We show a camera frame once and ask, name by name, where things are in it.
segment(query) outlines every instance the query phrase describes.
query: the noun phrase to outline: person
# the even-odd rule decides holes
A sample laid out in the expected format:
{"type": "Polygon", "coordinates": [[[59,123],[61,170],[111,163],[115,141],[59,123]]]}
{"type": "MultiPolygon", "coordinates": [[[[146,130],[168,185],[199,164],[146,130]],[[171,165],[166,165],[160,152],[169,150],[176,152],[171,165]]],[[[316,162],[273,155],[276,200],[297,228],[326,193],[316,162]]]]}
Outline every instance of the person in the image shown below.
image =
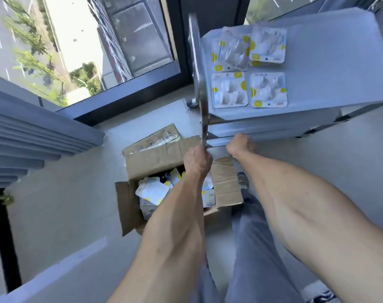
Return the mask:
{"type": "MultiPolygon", "coordinates": [[[[256,154],[244,134],[227,151],[260,199],[249,194],[240,174],[244,203],[232,209],[236,259],[227,303],[303,302],[268,223],[342,302],[383,302],[383,231],[344,193],[300,167],[256,154]]],[[[211,163],[202,146],[186,153],[186,175],[147,223],[135,259],[108,302],[221,302],[205,260],[201,190],[211,163]]]]}

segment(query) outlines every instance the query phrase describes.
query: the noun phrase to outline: leg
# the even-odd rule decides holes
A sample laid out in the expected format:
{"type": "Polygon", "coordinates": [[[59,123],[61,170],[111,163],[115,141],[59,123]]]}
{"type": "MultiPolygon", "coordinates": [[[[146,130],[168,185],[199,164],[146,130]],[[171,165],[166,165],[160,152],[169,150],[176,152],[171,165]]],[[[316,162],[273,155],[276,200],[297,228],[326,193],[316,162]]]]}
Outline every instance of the leg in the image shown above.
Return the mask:
{"type": "Polygon", "coordinates": [[[191,296],[190,303],[221,303],[221,297],[211,277],[207,258],[200,270],[196,289],[191,296]]]}
{"type": "Polygon", "coordinates": [[[302,303],[277,253],[260,202],[247,189],[242,189],[242,195],[244,204],[232,212],[236,259],[225,301],[302,303]]]}

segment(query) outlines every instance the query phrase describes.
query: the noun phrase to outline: sneaker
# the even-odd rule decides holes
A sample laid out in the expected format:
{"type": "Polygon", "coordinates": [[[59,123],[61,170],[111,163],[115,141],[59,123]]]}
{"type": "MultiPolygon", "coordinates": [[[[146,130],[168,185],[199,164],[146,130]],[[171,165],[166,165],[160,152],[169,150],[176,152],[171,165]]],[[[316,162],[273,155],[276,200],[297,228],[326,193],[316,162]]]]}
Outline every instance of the sneaker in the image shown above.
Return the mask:
{"type": "Polygon", "coordinates": [[[240,189],[249,189],[249,179],[245,172],[238,172],[237,174],[240,189]]]}

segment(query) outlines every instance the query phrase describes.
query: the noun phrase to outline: black window frame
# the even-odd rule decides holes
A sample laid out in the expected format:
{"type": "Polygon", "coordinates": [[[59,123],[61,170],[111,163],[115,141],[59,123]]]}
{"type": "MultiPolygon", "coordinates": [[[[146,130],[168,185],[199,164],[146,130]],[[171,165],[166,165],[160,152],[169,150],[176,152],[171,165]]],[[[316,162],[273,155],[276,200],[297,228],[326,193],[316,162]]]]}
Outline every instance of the black window frame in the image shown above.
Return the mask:
{"type": "MultiPolygon", "coordinates": [[[[58,114],[94,126],[192,83],[181,0],[166,0],[166,3],[177,60],[64,107],[57,111],[58,114]]],[[[165,26],[169,36],[166,20],[165,26]]]]}

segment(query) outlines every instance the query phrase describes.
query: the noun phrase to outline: person's left arm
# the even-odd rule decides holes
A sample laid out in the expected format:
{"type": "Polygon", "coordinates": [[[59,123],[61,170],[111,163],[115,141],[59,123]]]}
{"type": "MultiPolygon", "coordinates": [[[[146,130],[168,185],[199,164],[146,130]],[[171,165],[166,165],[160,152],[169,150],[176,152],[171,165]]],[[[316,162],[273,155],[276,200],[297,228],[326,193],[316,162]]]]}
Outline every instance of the person's left arm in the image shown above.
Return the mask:
{"type": "Polygon", "coordinates": [[[187,302],[205,255],[201,190],[213,159],[186,153],[186,175],[148,221],[136,257],[108,302],[187,302]]]}

